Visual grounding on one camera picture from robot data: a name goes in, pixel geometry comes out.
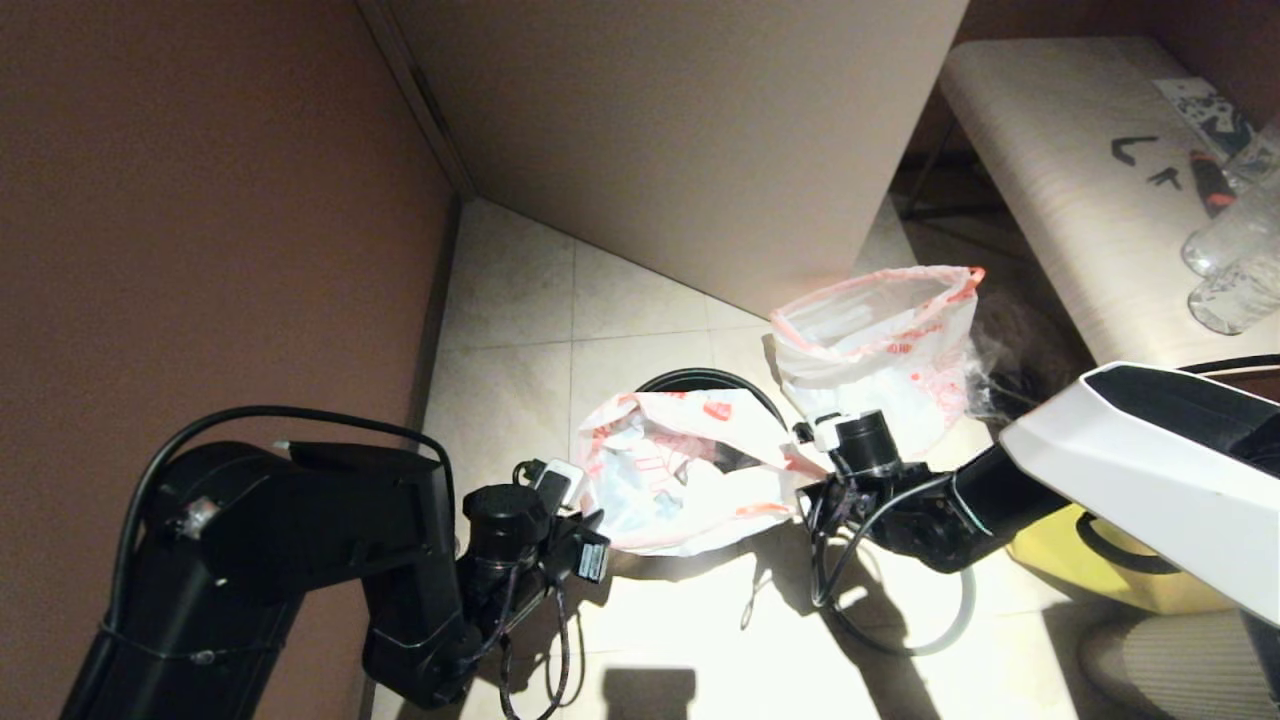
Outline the black trash bin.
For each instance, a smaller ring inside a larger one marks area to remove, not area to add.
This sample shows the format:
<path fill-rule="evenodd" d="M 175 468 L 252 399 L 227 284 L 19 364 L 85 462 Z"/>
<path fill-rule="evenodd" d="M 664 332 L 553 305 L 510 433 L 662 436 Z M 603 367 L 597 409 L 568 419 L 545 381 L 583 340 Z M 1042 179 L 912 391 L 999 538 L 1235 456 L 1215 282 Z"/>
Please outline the black trash bin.
<path fill-rule="evenodd" d="M 782 425 L 786 420 L 774 402 L 755 384 L 731 372 L 708 366 L 691 366 L 659 374 L 640 384 L 637 392 L 692 392 L 713 389 L 745 389 Z"/>

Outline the printed paper leaflet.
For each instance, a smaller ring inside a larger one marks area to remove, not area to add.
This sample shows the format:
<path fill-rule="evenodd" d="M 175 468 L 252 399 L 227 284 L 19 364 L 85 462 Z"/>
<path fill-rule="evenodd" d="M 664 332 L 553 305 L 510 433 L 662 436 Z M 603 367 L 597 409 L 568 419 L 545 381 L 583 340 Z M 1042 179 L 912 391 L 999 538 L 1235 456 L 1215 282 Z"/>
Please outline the printed paper leaflet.
<path fill-rule="evenodd" d="M 1165 78 L 1152 79 L 1152 85 L 1220 161 L 1230 160 L 1253 141 L 1254 128 L 1243 111 L 1207 79 Z"/>

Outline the yellow fabric tote bag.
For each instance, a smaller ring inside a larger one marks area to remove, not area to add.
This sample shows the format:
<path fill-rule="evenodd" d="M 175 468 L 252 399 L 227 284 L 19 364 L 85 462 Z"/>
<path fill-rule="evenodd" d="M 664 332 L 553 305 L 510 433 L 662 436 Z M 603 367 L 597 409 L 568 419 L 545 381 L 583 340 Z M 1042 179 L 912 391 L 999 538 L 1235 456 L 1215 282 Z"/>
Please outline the yellow fabric tote bag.
<path fill-rule="evenodd" d="M 1230 607 L 1225 596 L 1188 573 L 1133 571 L 1097 555 L 1076 532 L 1076 521 L 1084 514 L 1082 506 L 1069 503 L 1021 530 L 1007 547 L 1009 555 L 1024 568 L 1158 615 Z"/>

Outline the light wood grain table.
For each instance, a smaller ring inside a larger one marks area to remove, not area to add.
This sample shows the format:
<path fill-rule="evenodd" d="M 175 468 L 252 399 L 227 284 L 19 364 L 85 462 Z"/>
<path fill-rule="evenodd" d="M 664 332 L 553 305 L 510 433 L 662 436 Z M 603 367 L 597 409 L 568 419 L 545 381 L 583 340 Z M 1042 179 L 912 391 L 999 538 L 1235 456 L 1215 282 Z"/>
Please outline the light wood grain table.
<path fill-rule="evenodd" d="M 1208 217 L 1189 151 L 1201 138 L 1152 79 L 1184 67 L 1142 36 L 982 40 L 954 47 L 938 87 L 1092 357 L 1189 366 L 1280 354 L 1280 314 L 1239 336 L 1192 318 L 1181 246 Z M 1119 137 L 1137 167 L 1115 160 Z M 1181 169 L 1183 192 L 1146 179 Z"/>

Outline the clear bag with black contents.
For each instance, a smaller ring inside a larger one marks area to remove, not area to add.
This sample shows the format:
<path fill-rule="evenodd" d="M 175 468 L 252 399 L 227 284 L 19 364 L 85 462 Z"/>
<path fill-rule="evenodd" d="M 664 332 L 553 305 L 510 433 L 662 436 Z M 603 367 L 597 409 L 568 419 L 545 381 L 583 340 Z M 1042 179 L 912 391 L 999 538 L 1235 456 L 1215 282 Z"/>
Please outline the clear bag with black contents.
<path fill-rule="evenodd" d="M 966 415 L 1005 427 L 1074 378 L 1059 328 L 1010 293 L 979 300 L 966 361 Z"/>

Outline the clear plastic bottle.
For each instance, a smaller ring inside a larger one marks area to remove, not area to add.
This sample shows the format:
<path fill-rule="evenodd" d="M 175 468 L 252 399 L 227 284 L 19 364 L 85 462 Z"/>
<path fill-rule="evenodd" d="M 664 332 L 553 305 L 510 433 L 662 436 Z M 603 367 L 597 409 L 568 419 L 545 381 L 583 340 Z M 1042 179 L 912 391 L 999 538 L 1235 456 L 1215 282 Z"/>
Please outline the clear plastic bottle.
<path fill-rule="evenodd" d="M 1280 169 L 1280 111 L 1256 128 L 1249 142 L 1222 167 L 1230 191 L 1240 197 Z"/>
<path fill-rule="evenodd" d="M 1208 277 L 1280 240 L 1280 193 L 1267 188 L 1240 196 L 1181 246 L 1183 263 Z"/>
<path fill-rule="evenodd" d="M 1193 319 L 1225 336 L 1280 313 L 1280 247 L 1244 256 L 1206 278 L 1187 305 Z"/>

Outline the black cylindrical wrist motor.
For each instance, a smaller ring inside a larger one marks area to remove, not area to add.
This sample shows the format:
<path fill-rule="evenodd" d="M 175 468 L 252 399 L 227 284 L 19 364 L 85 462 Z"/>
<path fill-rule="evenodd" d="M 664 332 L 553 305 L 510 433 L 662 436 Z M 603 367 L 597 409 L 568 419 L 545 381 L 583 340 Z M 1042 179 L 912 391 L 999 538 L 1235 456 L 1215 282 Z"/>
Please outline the black cylindrical wrist motor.
<path fill-rule="evenodd" d="M 540 495 L 518 484 L 486 486 L 463 497 L 468 543 L 463 557 L 495 566 L 515 565 L 550 534 L 550 514 Z"/>

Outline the beige door panel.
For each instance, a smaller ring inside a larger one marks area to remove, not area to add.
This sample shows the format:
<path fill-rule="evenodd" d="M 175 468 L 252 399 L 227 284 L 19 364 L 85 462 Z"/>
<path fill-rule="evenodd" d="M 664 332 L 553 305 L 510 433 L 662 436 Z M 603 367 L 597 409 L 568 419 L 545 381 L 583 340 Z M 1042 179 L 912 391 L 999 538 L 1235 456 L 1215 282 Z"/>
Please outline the beige door panel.
<path fill-rule="evenodd" d="M 970 0 L 389 0 L 477 193 L 742 310 L 852 274 Z"/>

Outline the red black screwdriver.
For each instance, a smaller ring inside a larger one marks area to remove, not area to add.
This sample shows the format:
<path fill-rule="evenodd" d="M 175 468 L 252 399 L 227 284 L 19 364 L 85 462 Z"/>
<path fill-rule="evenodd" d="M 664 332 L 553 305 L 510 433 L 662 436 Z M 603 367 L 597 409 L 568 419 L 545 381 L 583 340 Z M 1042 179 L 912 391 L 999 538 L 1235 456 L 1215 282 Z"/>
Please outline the red black screwdriver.
<path fill-rule="evenodd" d="M 1210 219 L 1217 218 L 1236 201 L 1235 191 L 1212 155 L 1198 149 L 1190 150 L 1189 167 L 1196 192 Z"/>

